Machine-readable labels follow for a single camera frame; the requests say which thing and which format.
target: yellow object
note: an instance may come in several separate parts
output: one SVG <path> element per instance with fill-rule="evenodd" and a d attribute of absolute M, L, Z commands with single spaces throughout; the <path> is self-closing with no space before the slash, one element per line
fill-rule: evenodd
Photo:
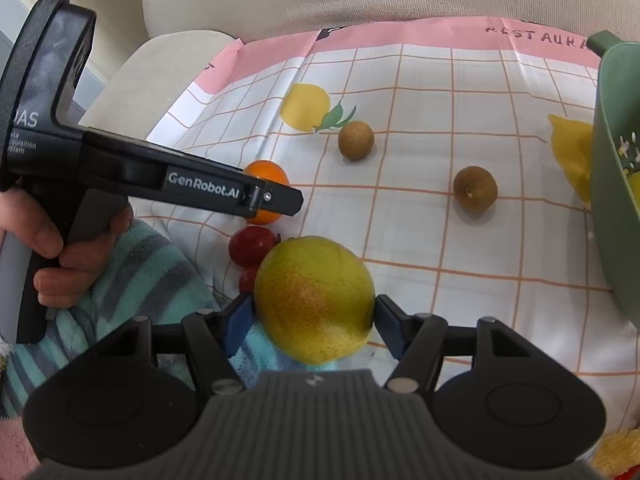
<path fill-rule="evenodd" d="M 582 121 L 549 115 L 553 127 L 551 149 L 569 184 L 591 208 L 591 139 L 593 126 Z"/>
<path fill-rule="evenodd" d="M 329 94 L 316 85 L 294 83 L 284 98 L 280 117 L 300 132 L 312 132 L 329 111 Z"/>
<path fill-rule="evenodd" d="M 619 431 L 604 436 L 591 465 L 607 478 L 626 473 L 640 464 L 640 430 Z"/>
<path fill-rule="evenodd" d="M 636 207 L 640 207 L 640 172 L 630 174 L 626 179 L 636 201 Z"/>
<path fill-rule="evenodd" d="M 319 236 L 279 243 L 255 277 L 254 305 L 264 331 L 284 353 L 309 365 L 345 357 L 366 343 L 374 301 L 367 267 Z"/>

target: orange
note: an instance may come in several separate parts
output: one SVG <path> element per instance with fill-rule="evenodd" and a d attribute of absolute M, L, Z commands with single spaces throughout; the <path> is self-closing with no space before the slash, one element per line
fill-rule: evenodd
<path fill-rule="evenodd" d="M 289 179 L 287 178 L 287 174 L 284 170 L 275 162 L 271 162 L 270 160 L 254 160 L 244 168 L 244 172 L 248 175 L 256 176 L 257 178 L 271 180 L 272 182 L 284 184 L 285 186 L 289 185 Z M 266 225 L 275 222 L 281 216 L 282 215 L 280 213 L 273 213 L 271 211 L 264 211 L 260 209 L 255 218 L 247 218 L 246 221 L 249 224 Z"/>

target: beige chair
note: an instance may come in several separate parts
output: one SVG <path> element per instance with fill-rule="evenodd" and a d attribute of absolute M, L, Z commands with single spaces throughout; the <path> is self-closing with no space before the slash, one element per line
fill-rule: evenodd
<path fill-rule="evenodd" d="M 234 37 L 270 36 L 427 16 L 505 16 L 640 41 L 640 0 L 143 0 L 152 38 L 120 69 L 81 124 L 145 138 Z"/>

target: green colander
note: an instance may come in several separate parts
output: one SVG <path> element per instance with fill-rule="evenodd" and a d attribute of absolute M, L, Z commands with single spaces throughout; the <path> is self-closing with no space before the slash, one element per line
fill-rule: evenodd
<path fill-rule="evenodd" d="M 600 259 L 620 307 L 640 328 L 640 214 L 626 174 L 640 170 L 640 43 L 604 30 L 593 118 L 591 209 Z"/>

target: teal striped fabric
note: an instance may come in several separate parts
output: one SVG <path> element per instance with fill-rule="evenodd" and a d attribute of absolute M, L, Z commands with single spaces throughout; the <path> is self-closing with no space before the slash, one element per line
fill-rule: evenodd
<path fill-rule="evenodd" d="M 58 311 L 42 341 L 19 345 L 10 355 L 0 377 L 0 416 L 19 416 L 34 389 L 130 317 L 143 314 L 154 323 L 169 324 L 200 308 L 220 306 L 193 266 L 161 234 L 144 222 L 133 222 L 92 290 L 75 307 Z M 249 387 L 262 370 L 334 368 L 294 361 L 271 343 L 259 324 L 230 362 Z M 158 365 L 192 385 L 183 356 L 159 356 Z"/>

